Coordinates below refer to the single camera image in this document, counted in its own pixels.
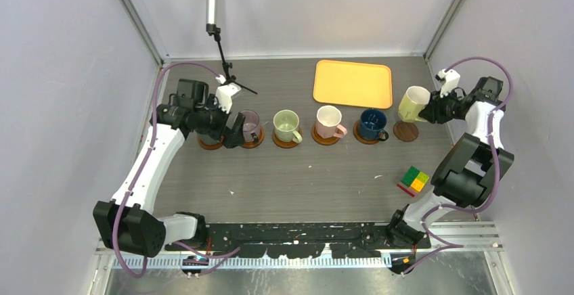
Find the dark green mug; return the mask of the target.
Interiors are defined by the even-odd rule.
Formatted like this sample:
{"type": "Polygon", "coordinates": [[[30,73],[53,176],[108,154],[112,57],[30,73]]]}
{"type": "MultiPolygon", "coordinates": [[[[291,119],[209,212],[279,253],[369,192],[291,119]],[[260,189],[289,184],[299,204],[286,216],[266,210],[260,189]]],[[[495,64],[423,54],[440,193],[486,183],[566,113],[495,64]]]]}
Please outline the dark green mug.
{"type": "Polygon", "coordinates": [[[210,142],[220,142],[216,139],[213,139],[212,137],[210,137],[209,135],[202,135],[202,134],[198,134],[197,137],[200,136],[206,143],[210,143],[210,142]]]}

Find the mauve mug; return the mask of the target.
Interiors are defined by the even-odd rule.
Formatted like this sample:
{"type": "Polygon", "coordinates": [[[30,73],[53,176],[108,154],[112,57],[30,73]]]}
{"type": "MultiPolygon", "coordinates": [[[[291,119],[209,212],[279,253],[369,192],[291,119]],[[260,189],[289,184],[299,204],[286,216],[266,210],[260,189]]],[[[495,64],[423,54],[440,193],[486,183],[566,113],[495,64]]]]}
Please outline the mauve mug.
{"type": "Polygon", "coordinates": [[[259,115],[253,110],[241,110],[240,113],[245,117],[242,128],[245,144],[259,145],[264,139],[264,130],[259,115]]]}

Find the yellow cream mug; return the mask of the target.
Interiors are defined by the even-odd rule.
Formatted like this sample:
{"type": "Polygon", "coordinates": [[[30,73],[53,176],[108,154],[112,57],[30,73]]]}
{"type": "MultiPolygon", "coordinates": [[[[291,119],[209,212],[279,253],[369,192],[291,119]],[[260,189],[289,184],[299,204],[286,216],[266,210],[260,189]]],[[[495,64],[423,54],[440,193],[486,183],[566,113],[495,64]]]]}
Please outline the yellow cream mug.
{"type": "Polygon", "coordinates": [[[426,122],[419,114],[428,105],[430,98],[430,91],[424,87],[407,88],[398,107],[399,119],[403,122],[426,122]]]}

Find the dark walnut small coaster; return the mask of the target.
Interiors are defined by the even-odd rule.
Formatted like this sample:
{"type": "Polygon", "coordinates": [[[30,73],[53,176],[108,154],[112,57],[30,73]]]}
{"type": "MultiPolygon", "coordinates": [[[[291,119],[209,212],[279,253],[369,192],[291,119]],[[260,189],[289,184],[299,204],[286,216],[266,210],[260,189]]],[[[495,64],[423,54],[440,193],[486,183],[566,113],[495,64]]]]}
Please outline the dark walnut small coaster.
{"type": "Polygon", "coordinates": [[[398,121],[393,126],[393,134],[400,141],[413,142],[419,137],[418,127],[412,122],[398,121]]]}

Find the light green mug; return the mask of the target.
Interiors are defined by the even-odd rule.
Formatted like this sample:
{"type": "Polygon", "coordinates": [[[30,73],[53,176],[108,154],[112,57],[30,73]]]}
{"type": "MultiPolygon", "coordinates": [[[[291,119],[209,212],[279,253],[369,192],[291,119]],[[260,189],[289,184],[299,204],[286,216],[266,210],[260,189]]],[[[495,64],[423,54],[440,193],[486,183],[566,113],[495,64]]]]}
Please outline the light green mug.
{"type": "Polygon", "coordinates": [[[299,116],[292,110],[280,110],[273,117],[275,136],[284,143],[301,143],[299,116]]]}

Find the navy blue mug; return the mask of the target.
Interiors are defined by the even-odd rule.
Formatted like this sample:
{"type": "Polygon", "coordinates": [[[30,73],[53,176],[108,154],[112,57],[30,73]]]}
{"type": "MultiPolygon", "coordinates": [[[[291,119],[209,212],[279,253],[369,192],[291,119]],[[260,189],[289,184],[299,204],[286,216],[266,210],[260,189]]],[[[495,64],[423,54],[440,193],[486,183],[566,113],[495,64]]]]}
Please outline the navy blue mug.
{"type": "Polygon", "coordinates": [[[371,108],[361,113],[357,132],[366,141],[386,141],[389,138],[386,125],[387,116],[382,111],[371,108]]]}

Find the pink mug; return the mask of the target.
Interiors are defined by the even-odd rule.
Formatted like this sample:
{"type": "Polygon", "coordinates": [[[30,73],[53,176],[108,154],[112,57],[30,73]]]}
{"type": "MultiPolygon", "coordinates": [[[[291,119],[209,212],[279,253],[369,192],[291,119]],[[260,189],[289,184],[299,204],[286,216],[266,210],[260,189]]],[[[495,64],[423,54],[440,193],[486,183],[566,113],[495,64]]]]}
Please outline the pink mug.
{"type": "Polygon", "coordinates": [[[342,113],[335,106],[322,106],[317,110],[315,131],[323,139],[343,138],[348,130],[341,125],[342,113]]]}

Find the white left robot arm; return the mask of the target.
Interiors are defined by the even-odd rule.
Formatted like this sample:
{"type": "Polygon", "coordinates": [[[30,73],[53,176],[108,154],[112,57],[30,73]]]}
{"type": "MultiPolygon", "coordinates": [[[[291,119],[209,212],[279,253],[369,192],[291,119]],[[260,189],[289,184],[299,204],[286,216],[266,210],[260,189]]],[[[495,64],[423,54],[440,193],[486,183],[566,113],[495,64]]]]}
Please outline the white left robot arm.
{"type": "Polygon", "coordinates": [[[176,212],[170,217],[153,215],[156,196],[167,169],[188,135],[195,132],[227,148],[242,145],[245,117],[237,114],[227,125],[233,100],[242,88],[219,77],[220,86],[209,93],[205,82],[181,79],[166,104],[156,107],[143,149],[124,183],[108,202],[99,201],[93,217],[105,247],[148,258],[167,244],[183,242],[202,249],[208,239],[204,216],[176,212]]]}

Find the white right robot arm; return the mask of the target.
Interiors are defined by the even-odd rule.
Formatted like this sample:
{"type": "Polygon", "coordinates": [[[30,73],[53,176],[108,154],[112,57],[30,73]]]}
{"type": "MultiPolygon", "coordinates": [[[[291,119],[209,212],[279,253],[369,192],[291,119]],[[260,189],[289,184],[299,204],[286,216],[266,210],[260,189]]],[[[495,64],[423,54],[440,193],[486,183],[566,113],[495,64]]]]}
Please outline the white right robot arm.
{"type": "Polygon", "coordinates": [[[514,162],[504,150],[498,131],[506,109],[499,95],[503,82],[482,77],[474,89],[459,97],[457,81],[445,79],[438,91],[419,86],[407,89],[399,106],[406,122],[443,124],[464,120],[461,135],[433,173],[432,190],[418,201],[396,210],[387,225],[387,244],[393,248],[415,246],[428,234],[426,227],[457,208],[479,208],[493,193],[514,162]]]}

